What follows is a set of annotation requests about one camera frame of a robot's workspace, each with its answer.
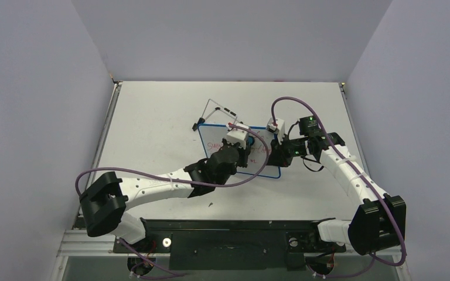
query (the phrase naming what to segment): wall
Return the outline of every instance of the wall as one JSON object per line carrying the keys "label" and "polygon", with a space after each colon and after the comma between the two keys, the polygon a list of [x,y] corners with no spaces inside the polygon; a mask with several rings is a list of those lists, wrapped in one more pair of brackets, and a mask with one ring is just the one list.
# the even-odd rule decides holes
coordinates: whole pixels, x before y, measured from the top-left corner
{"label": "wall", "polygon": [[48,280],[112,90],[70,1],[0,1],[0,280]]}
{"label": "wall", "polygon": [[394,0],[347,82],[370,172],[407,202],[414,280],[450,280],[450,1]]}
{"label": "wall", "polygon": [[72,0],[117,80],[346,81],[391,0]]}

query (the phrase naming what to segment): tabletop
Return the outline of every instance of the tabletop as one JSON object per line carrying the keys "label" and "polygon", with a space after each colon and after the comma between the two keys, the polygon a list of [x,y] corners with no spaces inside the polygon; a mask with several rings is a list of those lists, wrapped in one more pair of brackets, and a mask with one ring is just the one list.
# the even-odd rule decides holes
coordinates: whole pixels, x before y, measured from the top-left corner
{"label": "tabletop", "polygon": [[[337,83],[124,81],[112,115],[99,167],[117,166],[164,174],[204,158],[193,123],[209,98],[236,112],[249,126],[266,126],[271,104],[292,96],[307,102],[328,132],[337,132],[362,165],[343,95]],[[293,101],[275,107],[286,127],[311,113]],[[292,138],[299,136],[292,131]],[[135,177],[117,172],[118,177]],[[231,176],[227,183],[249,177]],[[282,168],[279,179],[256,178],[205,196],[171,198],[128,212],[166,220],[351,220],[356,211],[332,175],[307,170],[302,160]]]}

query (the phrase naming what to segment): purple cable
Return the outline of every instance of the purple cable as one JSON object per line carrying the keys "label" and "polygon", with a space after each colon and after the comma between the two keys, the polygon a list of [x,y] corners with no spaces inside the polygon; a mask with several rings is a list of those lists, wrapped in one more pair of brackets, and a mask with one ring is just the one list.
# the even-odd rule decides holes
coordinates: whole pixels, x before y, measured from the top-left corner
{"label": "purple cable", "polygon": [[[311,113],[315,116],[316,120],[318,121],[318,125],[320,125],[320,129],[322,130],[323,135],[325,136],[325,138],[327,139],[327,141],[329,142],[330,146],[332,147],[332,149],[337,153],[337,155],[339,155],[339,157],[343,160],[345,159],[344,155],[342,155],[342,153],[335,147],[335,145],[333,144],[331,138],[329,137],[329,135],[327,134],[327,131],[325,130],[325,127],[323,126],[322,122],[320,121],[320,118],[318,117],[318,115],[316,114],[316,112],[313,110],[313,108],[311,108],[307,103],[305,103],[304,101],[300,100],[299,98],[294,98],[294,97],[281,97],[281,98],[277,98],[273,103],[272,103],[272,107],[271,107],[271,113],[272,113],[272,117],[273,117],[273,122],[274,125],[276,125],[275,123],[275,112],[274,112],[274,108],[275,108],[275,104],[278,103],[279,101],[282,100],[291,100],[291,101],[296,101],[302,105],[304,105],[304,107],[306,107],[309,111],[311,111]],[[373,192],[373,194],[375,194],[375,196],[377,197],[377,199],[379,200],[380,204],[382,205],[382,207],[384,208],[384,211],[386,212],[387,216],[389,217],[389,221],[391,222],[391,224],[393,225],[393,228],[397,234],[397,237],[399,239],[399,244],[401,245],[401,259],[399,262],[389,262],[389,261],[385,261],[384,259],[379,258],[378,256],[376,256],[374,253],[370,253],[369,255],[376,259],[377,261],[385,264],[385,265],[391,265],[391,266],[400,266],[402,264],[404,264],[405,260],[406,260],[406,246],[404,245],[404,238],[403,235],[401,234],[401,231],[399,230],[399,227],[397,226],[396,220],[394,219],[391,210],[389,210],[389,207],[387,206],[387,204],[384,202],[384,200],[380,197],[379,193],[377,192],[377,190],[375,190],[375,188],[373,187],[373,185],[363,176],[361,175],[361,172],[358,170],[358,168],[356,168],[356,166],[351,162],[351,161],[347,161],[346,162],[351,168],[353,168],[354,172],[356,174],[359,174],[360,178],[363,180],[363,182],[365,182],[365,184],[368,186],[368,188],[370,188],[371,192]]]}
{"label": "purple cable", "polygon": [[174,183],[187,183],[187,184],[198,184],[200,186],[210,186],[210,187],[234,187],[234,186],[240,186],[241,184],[244,183],[248,183],[249,181],[252,181],[255,177],[257,177],[262,171],[263,169],[265,169],[267,163],[268,163],[268,158],[270,156],[270,150],[268,149],[268,145],[265,142],[265,140],[263,140],[262,137],[260,137],[257,133],[255,133],[254,131],[250,130],[250,129],[246,129],[246,128],[242,128],[239,126],[236,126],[234,124],[229,123],[229,127],[231,128],[236,128],[239,130],[243,130],[246,131],[250,134],[252,134],[253,136],[255,136],[257,139],[259,139],[261,141],[261,143],[265,146],[265,150],[267,153],[267,156],[265,157],[265,162],[263,163],[263,165],[261,165],[260,169],[254,173],[254,175],[252,175],[251,177],[240,181],[238,183],[231,183],[231,184],[213,184],[213,183],[201,183],[199,181],[192,181],[192,180],[178,180],[178,179],[169,179],[167,177],[158,177],[155,176],[153,174],[148,174],[148,173],[144,173],[144,172],[140,172],[140,171],[136,171],[136,170],[131,170],[131,169],[126,169],[126,168],[119,168],[119,167],[101,167],[101,168],[93,168],[93,169],[89,169],[86,171],[81,172],[78,176],[77,179],[75,180],[75,189],[77,190],[77,194],[80,196],[81,192],[80,192],[80,188],[79,188],[79,181],[80,179],[85,175],[85,174],[89,174],[92,172],[97,172],[97,171],[119,171],[119,172],[126,172],[126,173],[132,173],[132,174],[138,174],[140,176],[144,176],[144,177],[149,177],[151,179],[155,179],[155,180],[161,180],[161,181],[172,181]]}
{"label": "purple cable", "polygon": [[366,268],[362,269],[361,271],[358,271],[356,273],[351,273],[351,274],[343,274],[343,275],[322,275],[320,273],[316,273],[309,265],[307,267],[309,268],[309,270],[311,270],[311,272],[315,273],[318,277],[325,276],[325,278],[351,278],[351,277],[356,277],[356,276],[360,276],[360,275],[364,274],[365,272],[370,270],[370,268],[373,266],[374,263],[375,263],[375,259],[371,259],[370,264],[368,264],[368,266]]}
{"label": "purple cable", "polygon": [[181,273],[178,272],[174,272],[171,271],[169,269],[164,268],[161,265],[157,265],[154,262],[152,262],[150,259],[146,258],[145,256],[141,255],[139,252],[137,252],[137,250],[135,250],[132,246],[130,246],[129,243],[127,243],[125,240],[123,240],[122,238],[118,238],[118,241],[121,243],[121,245],[125,246],[125,248],[129,249],[132,253],[136,254],[139,258],[141,258],[143,261],[149,263],[150,265],[153,265],[156,268],[161,269],[164,272],[168,272],[170,273],[172,276],[157,276],[157,277],[146,277],[146,276],[141,276],[141,279],[149,279],[149,280],[159,280],[159,279],[169,279],[169,278],[174,278],[174,277],[182,277],[184,276]]}

